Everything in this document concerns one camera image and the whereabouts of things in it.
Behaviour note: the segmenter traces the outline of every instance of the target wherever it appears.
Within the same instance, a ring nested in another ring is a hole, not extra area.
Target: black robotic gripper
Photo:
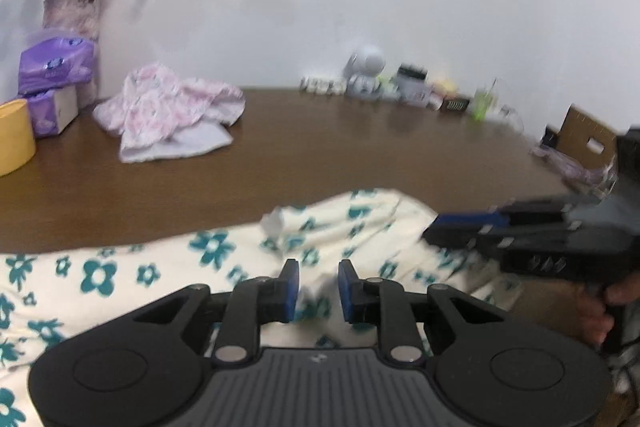
[[[261,325],[293,318],[289,260],[277,279],[191,285],[57,345],[31,369],[31,399],[47,427],[577,427],[610,390],[588,347],[447,285],[408,293],[342,261],[338,286],[376,347],[261,348]]]

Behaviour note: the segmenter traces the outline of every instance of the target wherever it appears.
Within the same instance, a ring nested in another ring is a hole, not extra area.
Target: yellow object
[[[0,105],[0,176],[22,167],[35,153],[27,101]]]

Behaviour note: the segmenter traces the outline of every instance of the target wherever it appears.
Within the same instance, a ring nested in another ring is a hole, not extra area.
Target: flower vase
[[[42,27],[69,30],[97,43],[100,35],[99,16],[99,0],[45,0]],[[89,83],[76,86],[78,108],[91,105],[98,97],[95,73],[97,71],[94,71]]]

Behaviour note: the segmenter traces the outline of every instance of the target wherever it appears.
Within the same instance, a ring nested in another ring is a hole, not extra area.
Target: ribbed gray panel
[[[371,349],[266,349],[220,371],[170,427],[463,427],[418,371],[382,365]]]

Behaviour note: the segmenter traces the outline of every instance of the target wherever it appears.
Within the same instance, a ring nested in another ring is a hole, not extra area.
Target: tissue package
[[[94,76],[94,42],[82,38],[48,39],[22,52],[18,93],[34,94],[85,84]]]
[[[60,134],[78,115],[78,102],[74,86],[49,89],[27,96],[26,100],[33,134],[37,138]]]

